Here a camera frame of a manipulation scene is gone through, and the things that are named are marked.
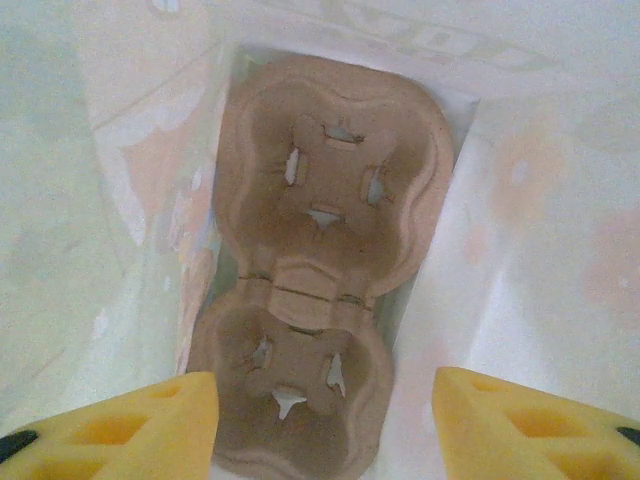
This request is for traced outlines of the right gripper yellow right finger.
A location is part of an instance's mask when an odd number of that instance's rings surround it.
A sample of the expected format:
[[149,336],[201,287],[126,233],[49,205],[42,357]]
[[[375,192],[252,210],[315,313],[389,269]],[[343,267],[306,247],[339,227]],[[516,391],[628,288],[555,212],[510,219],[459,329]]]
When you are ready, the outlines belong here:
[[640,480],[640,421],[458,367],[437,369],[447,480]]

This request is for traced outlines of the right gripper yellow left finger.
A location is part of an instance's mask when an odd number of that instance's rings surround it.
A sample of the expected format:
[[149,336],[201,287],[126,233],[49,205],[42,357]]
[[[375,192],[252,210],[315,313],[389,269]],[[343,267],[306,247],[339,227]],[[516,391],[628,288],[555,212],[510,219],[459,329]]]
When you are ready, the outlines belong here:
[[174,377],[0,438],[0,480],[209,480],[219,420],[211,372]]

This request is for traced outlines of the white printed paper bag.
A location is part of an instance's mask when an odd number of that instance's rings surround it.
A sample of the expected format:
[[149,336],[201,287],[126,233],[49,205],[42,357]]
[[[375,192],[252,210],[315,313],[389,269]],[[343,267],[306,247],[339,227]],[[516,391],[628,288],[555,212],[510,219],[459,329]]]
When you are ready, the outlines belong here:
[[0,435],[184,370],[233,283],[226,93],[288,52],[408,77],[454,132],[427,259],[375,308],[363,480],[445,480],[440,365],[640,421],[640,0],[0,0]]

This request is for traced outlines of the brown pulp cup carrier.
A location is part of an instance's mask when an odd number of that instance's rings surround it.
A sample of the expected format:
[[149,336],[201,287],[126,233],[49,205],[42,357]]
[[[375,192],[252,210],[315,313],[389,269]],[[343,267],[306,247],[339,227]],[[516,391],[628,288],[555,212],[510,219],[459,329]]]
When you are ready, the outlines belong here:
[[424,260],[454,166],[449,125],[400,76],[310,56],[229,94],[213,206],[234,287],[196,322],[214,461],[256,480],[359,480],[393,388],[377,299]]

